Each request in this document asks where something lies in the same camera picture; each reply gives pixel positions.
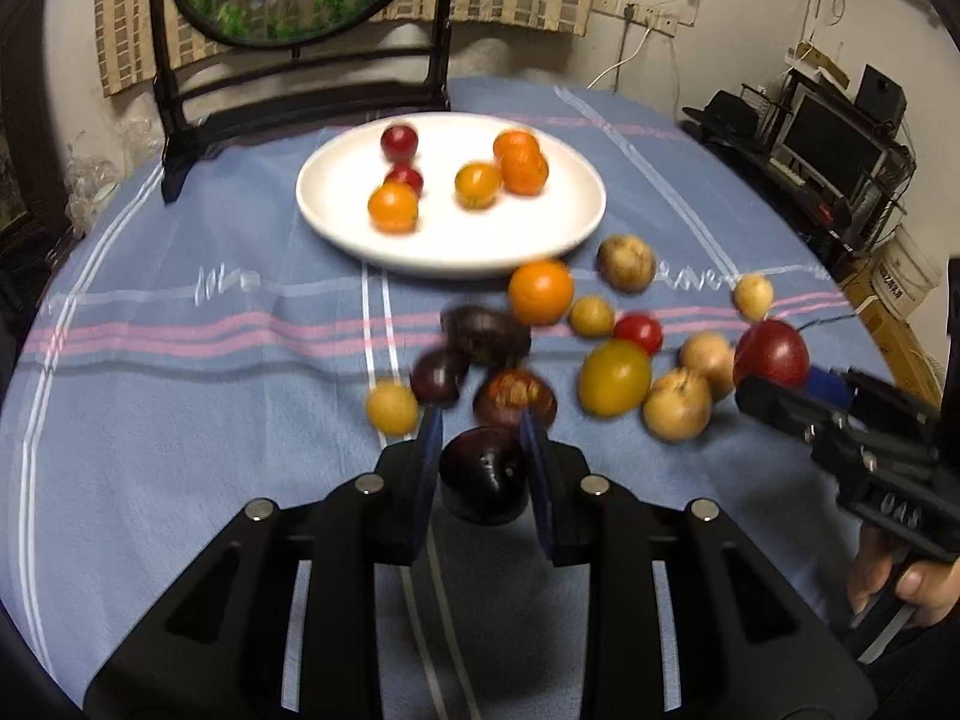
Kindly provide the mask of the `right hand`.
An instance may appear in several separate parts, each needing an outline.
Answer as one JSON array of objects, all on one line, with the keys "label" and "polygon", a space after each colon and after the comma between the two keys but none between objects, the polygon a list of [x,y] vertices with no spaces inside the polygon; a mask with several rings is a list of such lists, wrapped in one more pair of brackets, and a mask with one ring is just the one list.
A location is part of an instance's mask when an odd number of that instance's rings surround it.
[{"label": "right hand", "polygon": [[[893,550],[884,535],[869,525],[859,532],[859,550],[848,575],[846,593],[854,614],[862,613],[882,592],[893,569]],[[939,562],[915,562],[896,584],[896,596],[914,606],[914,624],[934,626],[944,621],[958,603],[960,567]]]}]

